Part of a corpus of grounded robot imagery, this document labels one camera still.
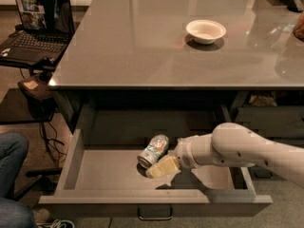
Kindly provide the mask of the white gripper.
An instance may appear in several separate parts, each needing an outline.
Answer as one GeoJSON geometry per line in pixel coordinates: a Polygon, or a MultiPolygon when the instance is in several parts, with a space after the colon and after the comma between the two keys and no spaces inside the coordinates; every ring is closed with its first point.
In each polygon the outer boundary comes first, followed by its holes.
{"type": "Polygon", "coordinates": [[[145,175],[150,179],[155,179],[179,172],[181,167],[194,169],[204,165],[214,165],[215,158],[211,135],[195,135],[178,139],[174,156],[164,156],[148,168],[145,175]]]}

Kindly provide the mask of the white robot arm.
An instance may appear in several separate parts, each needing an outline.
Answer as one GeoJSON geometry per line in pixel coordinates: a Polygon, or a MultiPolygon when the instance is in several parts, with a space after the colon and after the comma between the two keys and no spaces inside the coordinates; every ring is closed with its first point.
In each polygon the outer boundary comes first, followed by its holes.
{"type": "Polygon", "coordinates": [[[267,140],[237,123],[221,123],[210,134],[179,139],[174,152],[149,167],[145,175],[155,179],[205,165],[257,165],[304,186],[303,148],[267,140]]]}

